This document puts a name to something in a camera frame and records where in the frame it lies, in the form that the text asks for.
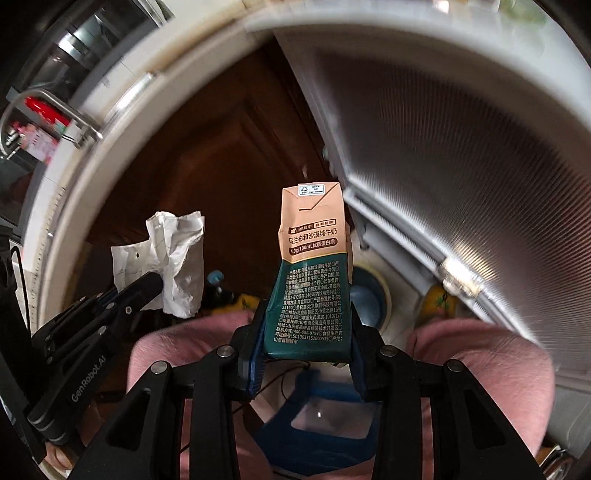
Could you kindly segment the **white paper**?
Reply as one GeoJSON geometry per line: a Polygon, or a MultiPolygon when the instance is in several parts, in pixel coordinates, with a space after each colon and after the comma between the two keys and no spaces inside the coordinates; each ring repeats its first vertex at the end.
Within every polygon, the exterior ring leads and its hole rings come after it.
{"type": "Polygon", "coordinates": [[[111,248],[114,285],[122,291],[143,274],[156,272],[163,289],[145,308],[189,319],[204,293],[205,217],[198,211],[179,217],[159,211],[145,226],[147,240],[111,248]]]}

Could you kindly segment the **tan green milk carton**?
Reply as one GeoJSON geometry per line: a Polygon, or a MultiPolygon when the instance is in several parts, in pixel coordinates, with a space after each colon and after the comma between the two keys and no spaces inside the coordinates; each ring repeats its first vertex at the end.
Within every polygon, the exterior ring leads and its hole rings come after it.
{"type": "Polygon", "coordinates": [[[352,345],[349,230],[338,182],[283,189],[280,271],[266,308],[270,357],[346,363],[352,345]]]}

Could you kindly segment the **white trash bin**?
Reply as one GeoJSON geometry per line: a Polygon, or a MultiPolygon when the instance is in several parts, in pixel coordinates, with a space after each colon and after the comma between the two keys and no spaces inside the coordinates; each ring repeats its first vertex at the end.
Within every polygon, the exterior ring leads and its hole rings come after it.
{"type": "Polygon", "coordinates": [[[362,323],[377,328],[386,343],[404,347],[435,277],[379,231],[370,230],[368,240],[353,232],[351,243],[352,299],[362,323]]]}

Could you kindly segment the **red bottle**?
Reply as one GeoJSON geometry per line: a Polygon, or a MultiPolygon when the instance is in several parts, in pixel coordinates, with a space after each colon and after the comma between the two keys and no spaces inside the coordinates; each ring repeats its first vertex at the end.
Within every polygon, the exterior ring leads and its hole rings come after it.
{"type": "Polygon", "coordinates": [[[50,104],[36,97],[28,96],[24,104],[34,113],[37,113],[48,125],[57,129],[65,129],[70,120],[50,104]]]}

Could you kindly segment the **white appliance with grille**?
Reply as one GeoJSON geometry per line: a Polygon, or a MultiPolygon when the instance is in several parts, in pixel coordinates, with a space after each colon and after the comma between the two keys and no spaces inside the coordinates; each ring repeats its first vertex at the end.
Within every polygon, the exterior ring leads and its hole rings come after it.
{"type": "Polygon", "coordinates": [[[563,32],[349,23],[276,38],[375,251],[543,346],[550,432],[590,440],[590,69],[563,32]]]}

